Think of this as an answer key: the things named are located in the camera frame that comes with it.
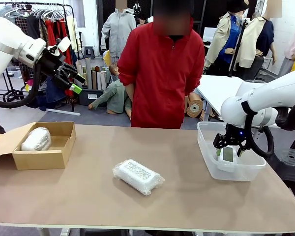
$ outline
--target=navy shirt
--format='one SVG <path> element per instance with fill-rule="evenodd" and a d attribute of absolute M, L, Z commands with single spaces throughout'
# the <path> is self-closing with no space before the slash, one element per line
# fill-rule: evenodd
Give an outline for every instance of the navy shirt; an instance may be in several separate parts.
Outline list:
<path fill-rule="evenodd" d="M 274 26 L 272 21 L 265 19 L 265 25 L 257 39 L 256 48 L 263 52 L 265 57 L 269 53 L 271 43 L 274 42 Z"/>
<path fill-rule="evenodd" d="M 225 54 L 225 49 L 233 48 L 235 49 L 237 44 L 237 39 L 240 35 L 240 27 L 237 25 L 237 18 L 234 15 L 231 15 L 231 31 L 230 36 L 224 46 L 224 48 L 220 51 L 218 58 L 226 61 L 228 64 L 231 64 L 233 55 Z"/>

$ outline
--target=red jacket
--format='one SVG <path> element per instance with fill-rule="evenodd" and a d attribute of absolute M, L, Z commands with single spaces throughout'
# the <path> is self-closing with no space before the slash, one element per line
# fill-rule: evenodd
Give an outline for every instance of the red jacket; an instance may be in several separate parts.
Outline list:
<path fill-rule="evenodd" d="M 180 129 L 184 98 L 200 84 L 205 59 L 192 24 L 175 44 L 154 34 L 154 23 L 130 33 L 118 67 L 120 81 L 135 85 L 131 127 Z"/>

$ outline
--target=yellow bag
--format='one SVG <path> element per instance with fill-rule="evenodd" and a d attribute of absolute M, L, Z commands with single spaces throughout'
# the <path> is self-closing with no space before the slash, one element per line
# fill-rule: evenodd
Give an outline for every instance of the yellow bag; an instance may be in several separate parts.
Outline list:
<path fill-rule="evenodd" d="M 112 64 L 112 61 L 110 60 L 110 51 L 108 50 L 107 53 L 104 56 L 104 62 L 107 66 L 110 66 Z"/>

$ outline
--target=bubble-wrapped package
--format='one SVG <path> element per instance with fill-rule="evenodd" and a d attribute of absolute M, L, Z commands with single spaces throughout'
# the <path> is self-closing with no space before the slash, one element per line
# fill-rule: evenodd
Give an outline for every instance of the bubble-wrapped package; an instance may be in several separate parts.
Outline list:
<path fill-rule="evenodd" d="M 48 129 L 39 127 L 32 130 L 21 145 L 22 151 L 46 151 L 51 146 Z"/>
<path fill-rule="evenodd" d="M 115 178 L 122 179 L 146 196 L 151 194 L 152 189 L 161 186 L 165 181 L 160 174 L 132 159 L 116 165 L 113 168 L 113 173 Z"/>

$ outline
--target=box flap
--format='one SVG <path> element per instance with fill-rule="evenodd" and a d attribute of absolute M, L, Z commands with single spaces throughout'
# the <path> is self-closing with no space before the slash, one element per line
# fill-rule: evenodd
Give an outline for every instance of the box flap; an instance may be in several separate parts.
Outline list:
<path fill-rule="evenodd" d="M 12 153 L 36 122 L 0 135 L 0 155 Z"/>

